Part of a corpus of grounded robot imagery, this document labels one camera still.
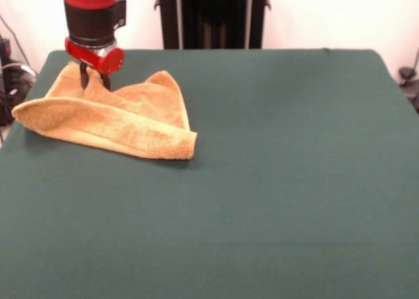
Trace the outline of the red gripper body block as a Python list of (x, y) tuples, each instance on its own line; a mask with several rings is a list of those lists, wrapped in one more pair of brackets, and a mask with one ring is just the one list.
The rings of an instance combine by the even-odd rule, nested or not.
[(65, 39), (65, 49), (72, 58), (104, 75), (117, 72), (125, 57), (123, 49), (113, 44), (105, 48), (88, 48), (74, 43), (69, 37)]

